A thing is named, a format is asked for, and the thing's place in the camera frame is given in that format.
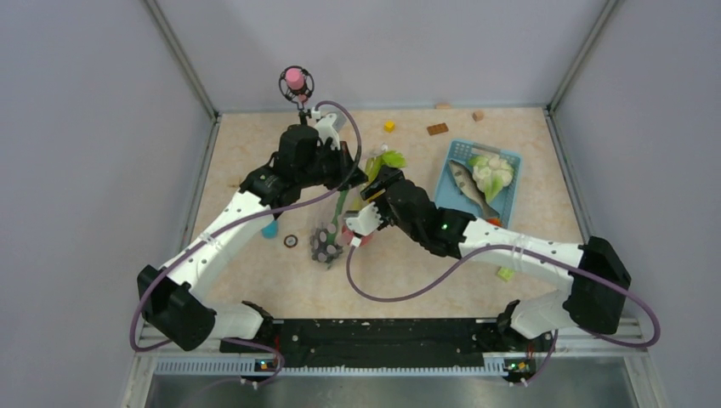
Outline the green chili pepper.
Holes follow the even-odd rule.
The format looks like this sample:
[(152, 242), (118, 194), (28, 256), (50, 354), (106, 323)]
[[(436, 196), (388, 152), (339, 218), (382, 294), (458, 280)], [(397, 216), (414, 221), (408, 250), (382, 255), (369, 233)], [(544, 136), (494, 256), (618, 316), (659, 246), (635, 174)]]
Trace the green chili pepper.
[(347, 190), (339, 192), (338, 199), (337, 199), (336, 205), (334, 207), (332, 221), (330, 223), (330, 225), (332, 226), (332, 229), (330, 229), (329, 231), (332, 233), (332, 241), (335, 240), (335, 236), (338, 233), (338, 230), (339, 230), (338, 225), (339, 225), (339, 221), (342, 219), (341, 216), (343, 213), (343, 207), (346, 202), (348, 193), (349, 192)]

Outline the red tomato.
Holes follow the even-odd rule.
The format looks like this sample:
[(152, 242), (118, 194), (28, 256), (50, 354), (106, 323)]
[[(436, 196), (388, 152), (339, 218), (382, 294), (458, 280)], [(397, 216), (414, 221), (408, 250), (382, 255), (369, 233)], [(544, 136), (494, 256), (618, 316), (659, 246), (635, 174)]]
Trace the red tomato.
[(344, 226), (341, 230), (340, 242), (347, 247), (363, 247), (368, 244), (373, 238), (373, 234), (370, 235), (359, 235), (351, 229)]

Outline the black grape bunch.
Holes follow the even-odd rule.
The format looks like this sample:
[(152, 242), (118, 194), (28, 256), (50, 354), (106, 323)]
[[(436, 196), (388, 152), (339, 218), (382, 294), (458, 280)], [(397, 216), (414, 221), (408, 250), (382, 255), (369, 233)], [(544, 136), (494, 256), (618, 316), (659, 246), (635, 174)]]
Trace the black grape bunch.
[(310, 257), (313, 261), (330, 266), (343, 254), (343, 246), (337, 243), (338, 227), (322, 224), (312, 229), (309, 238)]

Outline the grey toy fish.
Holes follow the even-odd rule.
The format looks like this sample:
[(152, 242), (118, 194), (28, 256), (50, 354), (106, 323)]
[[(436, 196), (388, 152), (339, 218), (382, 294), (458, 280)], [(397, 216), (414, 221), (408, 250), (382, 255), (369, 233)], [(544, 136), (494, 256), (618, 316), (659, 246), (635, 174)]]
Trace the grey toy fish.
[(459, 191), (479, 206), (482, 218), (500, 224), (499, 212), (488, 204), (485, 194), (478, 188), (471, 171), (456, 160), (448, 160), (446, 165)]

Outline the light blue plastic basket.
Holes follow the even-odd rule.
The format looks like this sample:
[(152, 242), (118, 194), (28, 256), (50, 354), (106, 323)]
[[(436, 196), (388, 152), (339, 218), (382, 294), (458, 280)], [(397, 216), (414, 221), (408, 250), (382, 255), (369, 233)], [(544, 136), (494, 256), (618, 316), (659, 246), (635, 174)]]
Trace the light blue plastic basket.
[(434, 202), (508, 227), (522, 158), (509, 150), (455, 139), (443, 160)]

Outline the white cauliflower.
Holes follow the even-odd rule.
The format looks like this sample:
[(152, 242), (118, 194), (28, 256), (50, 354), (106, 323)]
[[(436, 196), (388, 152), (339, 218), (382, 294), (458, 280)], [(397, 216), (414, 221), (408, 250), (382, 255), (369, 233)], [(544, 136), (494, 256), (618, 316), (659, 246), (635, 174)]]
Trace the white cauliflower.
[(491, 203), (514, 180), (514, 168), (499, 155), (478, 155), (468, 160), (473, 179)]

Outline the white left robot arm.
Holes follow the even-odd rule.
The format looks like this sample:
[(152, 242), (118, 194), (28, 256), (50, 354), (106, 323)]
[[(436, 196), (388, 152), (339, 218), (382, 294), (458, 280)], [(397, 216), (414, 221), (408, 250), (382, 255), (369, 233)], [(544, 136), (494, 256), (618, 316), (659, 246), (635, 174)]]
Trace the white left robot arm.
[(350, 119), (340, 110), (311, 110), (315, 124), (293, 124), (282, 133), (278, 149), (250, 172), (220, 214), (185, 249), (163, 266), (145, 266), (137, 275), (139, 306), (133, 320), (145, 320), (165, 340), (184, 351), (202, 345), (212, 334), (217, 313), (204, 305), (213, 282), (232, 258), (282, 213), (311, 205), (304, 189), (323, 185), (329, 196), (366, 181), (359, 156), (352, 156), (338, 135)]

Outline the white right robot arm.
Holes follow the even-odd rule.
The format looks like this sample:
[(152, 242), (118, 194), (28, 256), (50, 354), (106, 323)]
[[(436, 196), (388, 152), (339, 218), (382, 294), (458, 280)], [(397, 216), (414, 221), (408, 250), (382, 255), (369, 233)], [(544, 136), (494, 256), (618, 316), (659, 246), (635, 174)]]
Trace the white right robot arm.
[(498, 318), (498, 337), (510, 350), (560, 328), (580, 327), (602, 335), (616, 333), (631, 277), (614, 247), (591, 236), (582, 244), (547, 241), (496, 226), (470, 212), (439, 207), (425, 189), (400, 169), (383, 166), (361, 192), (370, 199), (347, 211), (353, 242), (388, 226), (439, 257), (507, 267), (554, 286), (554, 291), (513, 301)]

